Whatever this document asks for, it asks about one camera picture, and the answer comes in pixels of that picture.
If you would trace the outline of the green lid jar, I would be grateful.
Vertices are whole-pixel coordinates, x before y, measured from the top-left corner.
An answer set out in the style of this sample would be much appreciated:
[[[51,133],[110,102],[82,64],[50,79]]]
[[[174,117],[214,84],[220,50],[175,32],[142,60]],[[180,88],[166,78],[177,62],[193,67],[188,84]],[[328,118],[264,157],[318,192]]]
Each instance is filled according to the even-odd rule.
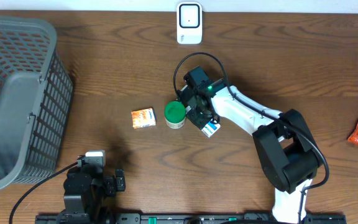
[[[164,116],[168,127],[179,129],[185,124],[185,107],[179,101],[171,101],[165,107]]]

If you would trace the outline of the white Panadol medicine box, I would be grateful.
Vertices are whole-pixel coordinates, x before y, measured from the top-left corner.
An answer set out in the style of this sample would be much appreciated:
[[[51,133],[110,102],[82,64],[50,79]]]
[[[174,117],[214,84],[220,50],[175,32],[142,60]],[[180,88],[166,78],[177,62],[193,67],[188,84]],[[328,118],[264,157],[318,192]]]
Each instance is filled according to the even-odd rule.
[[[220,124],[214,124],[211,121],[208,122],[201,131],[210,138],[219,128],[221,127]]]

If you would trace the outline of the orange snack packet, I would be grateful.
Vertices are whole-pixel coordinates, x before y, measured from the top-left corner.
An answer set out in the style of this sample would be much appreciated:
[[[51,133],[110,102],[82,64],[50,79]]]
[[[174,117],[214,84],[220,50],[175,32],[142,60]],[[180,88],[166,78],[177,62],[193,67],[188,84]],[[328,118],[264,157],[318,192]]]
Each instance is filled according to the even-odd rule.
[[[132,127],[134,129],[146,128],[156,125],[153,108],[132,111]]]

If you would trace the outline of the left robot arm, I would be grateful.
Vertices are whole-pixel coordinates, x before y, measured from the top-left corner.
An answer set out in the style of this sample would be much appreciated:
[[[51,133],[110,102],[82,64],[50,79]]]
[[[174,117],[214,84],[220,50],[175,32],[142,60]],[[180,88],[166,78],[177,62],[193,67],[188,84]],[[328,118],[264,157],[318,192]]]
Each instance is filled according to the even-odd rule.
[[[103,205],[106,198],[114,198],[126,189],[124,171],[115,170],[104,175],[104,158],[83,156],[67,172],[63,183],[65,209],[56,218],[57,224],[115,223],[116,219]]]

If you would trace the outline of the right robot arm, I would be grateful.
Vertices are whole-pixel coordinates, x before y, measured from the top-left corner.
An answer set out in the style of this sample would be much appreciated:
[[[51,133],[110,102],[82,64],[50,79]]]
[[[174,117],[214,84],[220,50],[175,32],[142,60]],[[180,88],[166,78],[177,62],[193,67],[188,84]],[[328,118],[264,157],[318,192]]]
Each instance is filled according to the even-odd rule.
[[[301,223],[305,198],[318,168],[323,165],[303,116],[291,109],[272,110],[243,95],[225,79],[212,81],[201,67],[183,77],[177,91],[187,118],[210,134],[226,118],[253,138],[262,170],[275,188],[272,215],[278,222]]]

